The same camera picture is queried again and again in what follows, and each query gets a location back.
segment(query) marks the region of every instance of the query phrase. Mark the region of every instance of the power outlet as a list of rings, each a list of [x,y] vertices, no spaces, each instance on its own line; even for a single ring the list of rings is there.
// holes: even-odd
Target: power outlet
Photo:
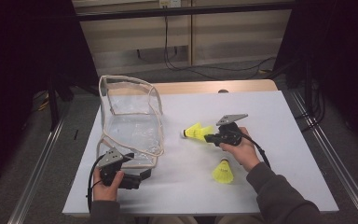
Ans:
[[[170,0],[159,0],[159,7],[171,7],[171,1]]]
[[[182,0],[159,0],[159,7],[181,7]]]
[[[171,0],[170,7],[181,7],[182,6],[182,0]]]

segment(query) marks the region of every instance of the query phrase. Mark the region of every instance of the black backdrop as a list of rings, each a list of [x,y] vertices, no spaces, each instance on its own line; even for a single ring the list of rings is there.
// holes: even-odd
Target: black backdrop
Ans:
[[[275,68],[311,57],[313,77],[358,133],[358,0],[325,3],[292,11]],[[289,87],[305,74],[304,61],[288,70]]]
[[[0,1],[0,167],[13,152],[33,103],[50,76],[67,89],[97,85],[98,77],[78,22],[42,22],[75,15],[71,0]]]

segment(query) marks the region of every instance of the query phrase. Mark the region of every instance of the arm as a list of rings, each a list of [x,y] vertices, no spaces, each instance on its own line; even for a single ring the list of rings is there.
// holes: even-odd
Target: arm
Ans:
[[[111,186],[101,182],[99,169],[94,170],[93,183],[97,183],[92,192],[93,202],[87,224],[124,224],[119,218],[120,204],[116,201],[117,189],[124,173],[117,172]]]
[[[239,146],[220,144],[249,172],[246,179],[257,193],[261,215],[267,223],[324,223],[317,206],[305,200],[282,175],[275,175],[260,162],[251,142],[242,138]]]

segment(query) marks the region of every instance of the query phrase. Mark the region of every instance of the wire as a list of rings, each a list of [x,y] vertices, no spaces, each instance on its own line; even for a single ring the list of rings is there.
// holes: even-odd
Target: wire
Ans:
[[[317,94],[316,94],[316,97],[314,97],[314,101],[311,105],[311,108],[307,108],[307,110],[305,112],[303,112],[302,114],[298,115],[295,117],[295,119],[303,119],[303,118],[306,118],[306,117],[311,117],[311,116],[314,116],[315,114],[319,113],[320,110],[321,110],[321,107],[320,107],[320,104],[319,104],[319,91],[320,89],[319,88],[315,88],[313,83],[312,83],[312,90],[313,91],[316,91]]]
[[[241,136],[247,140],[249,140],[251,143],[253,143],[255,145],[255,147],[257,147],[258,152],[260,153],[261,157],[263,158],[263,161],[266,163],[266,165],[271,168],[271,165],[269,164],[269,159],[266,156],[266,151],[263,150],[263,148],[261,148],[261,146],[259,146],[257,144],[257,142],[255,142],[249,135],[245,134],[245,133],[241,133]]]
[[[278,77],[280,74],[282,74],[286,69],[296,65],[298,62],[300,62],[299,59],[296,60],[292,60],[290,63],[287,63],[283,66],[281,66],[280,68],[276,69],[275,71],[271,72],[270,74],[268,74],[268,76],[266,77],[266,79],[274,79],[276,77]]]
[[[91,204],[92,204],[92,189],[94,188],[94,186],[96,184],[98,184],[99,182],[101,182],[102,180],[98,181],[97,183],[95,183],[94,185],[91,186],[91,179],[92,179],[92,174],[94,174],[94,170],[95,167],[98,164],[98,161],[100,161],[103,158],[104,155],[100,156],[92,165],[91,171],[89,173],[89,184],[88,184],[88,188],[87,188],[87,204],[89,206],[89,212],[91,212]]]
[[[36,97],[33,98],[33,100],[36,100],[37,98],[43,96],[47,91],[42,91],[41,93],[39,93]]]
[[[169,57],[168,57],[168,17],[165,17],[165,45],[164,45],[164,62],[165,62],[165,65],[168,69],[172,70],[172,71],[189,71],[189,72],[192,72],[192,73],[196,73],[196,74],[199,74],[203,77],[207,77],[207,78],[210,78],[210,79],[213,79],[213,80],[222,80],[222,79],[219,79],[219,78],[216,78],[216,77],[210,77],[210,76],[207,76],[205,74],[202,74],[201,72],[197,72],[197,71],[194,71],[192,70],[192,68],[211,68],[211,69],[218,69],[218,70],[224,70],[224,71],[231,71],[231,72],[241,72],[241,71],[247,71],[247,70],[251,70],[251,69],[254,69],[254,68],[257,68],[255,73],[250,76],[250,77],[247,77],[246,79],[250,79],[250,78],[253,78],[255,76],[257,76],[258,74],[258,70],[260,69],[260,66],[263,64],[263,63],[266,63],[270,60],[275,60],[276,57],[269,57],[265,60],[263,60],[262,62],[254,65],[254,66],[251,66],[251,67],[247,67],[247,68],[240,68],[240,69],[231,69],[231,68],[223,68],[223,67],[216,67],[216,66],[209,66],[209,65],[196,65],[196,66],[188,66],[188,67],[176,67],[174,66]]]
[[[322,120],[324,119],[324,115],[325,115],[325,99],[324,99],[324,94],[322,92],[322,87],[319,86],[316,90],[316,97],[315,97],[315,103],[316,109],[314,109],[312,111],[312,114],[309,114],[307,116],[304,117],[314,117],[314,119],[310,120],[310,125],[307,126],[306,128],[302,129],[301,132],[304,133],[310,129],[312,129],[313,127],[319,125]]]

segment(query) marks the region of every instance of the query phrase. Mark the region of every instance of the person's left hand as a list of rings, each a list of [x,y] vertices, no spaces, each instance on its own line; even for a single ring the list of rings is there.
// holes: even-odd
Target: person's left hand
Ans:
[[[94,170],[93,182],[96,184],[92,191],[93,201],[115,201],[117,199],[118,186],[123,180],[124,172],[118,171],[111,186],[105,186],[101,181],[100,169]]]

